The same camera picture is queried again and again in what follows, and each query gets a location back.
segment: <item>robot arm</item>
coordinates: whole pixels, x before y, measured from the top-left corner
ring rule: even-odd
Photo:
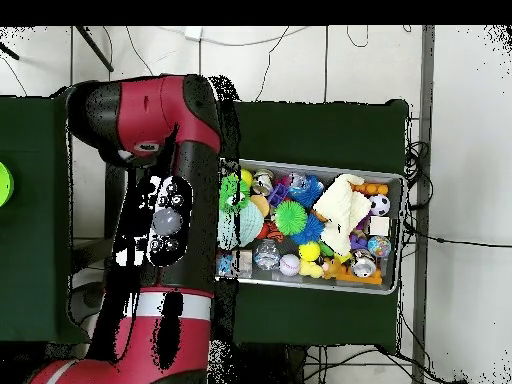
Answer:
[[[128,186],[87,358],[56,361],[29,384],[205,384],[221,143],[210,84],[82,83],[68,124],[128,169]]]

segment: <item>white ball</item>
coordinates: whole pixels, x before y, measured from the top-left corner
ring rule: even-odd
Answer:
[[[372,206],[370,209],[372,215],[384,216],[389,212],[391,204],[389,203],[389,199],[386,196],[382,194],[371,196],[370,202],[372,202]]]
[[[279,262],[279,269],[289,277],[297,275],[300,270],[300,260],[292,254],[284,255]]]

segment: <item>gray plastic bin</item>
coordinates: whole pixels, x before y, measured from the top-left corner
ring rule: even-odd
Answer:
[[[275,162],[260,162],[253,160],[239,160],[242,168],[251,172],[264,168],[272,171],[276,178],[288,175],[291,172],[301,174],[315,175],[319,181],[327,187],[340,174],[353,174],[364,178],[366,183],[387,184],[389,192],[387,197],[391,202],[391,209],[387,216],[391,218],[390,241],[392,252],[381,269],[383,277],[382,284],[362,284],[348,281],[336,281],[334,279],[325,280],[323,278],[312,278],[296,275],[287,277],[279,270],[263,271],[258,268],[254,262],[251,278],[240,278],[240,283],[244,284],[269,284],[276,286],[286,286],[291,288],[308,288],[319,290],[348,291],[368,294],[386,295],[392,293],[398,285],[400,271],[400,260],[403,239],[403,221],[406,212],[407,183],[404,177],[398,174],[388,174],[370,171],[354,171],[349,169],[324,168],[317,166],[291,165]],[[244,249],[251,248],[253,243]]]

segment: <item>white stripe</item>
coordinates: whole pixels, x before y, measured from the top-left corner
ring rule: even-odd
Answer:
[[[51,376],[51,378],[46,382],[46,384],[55,384],[59,380],[59,378],[62,377],[62,374],[64,374],[72,365],[76,364],[78,362],[78,359],[73,359],[72,361],[69,361],[65,363],[62,367],[60,367],[55,374]]]
[[[145,292],[139,296],[137,304],[137,316],[139,317],[159,317],[162,316],[162,306],[164,304],[166,293]],[[133,299],[130,299],[125,308],[125,316],[132,316]],[[181,318],[193,318],[210,321],[210,308],[212,300],[206,296],[195,294],[183,294],[183,313]]]

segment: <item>dark green surface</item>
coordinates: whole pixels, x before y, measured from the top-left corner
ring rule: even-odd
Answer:
[[[88,340],[66,313],[65,123],[60,99],[0,97],[0,161],[15,181],[0,207],[0,341]]]
[[[404,101],[238,103],[237,111],[240,158],[403,174]],[[382,296],[241,284],[234,339],[380,344],[394,352],[397,296],[397,291]]]

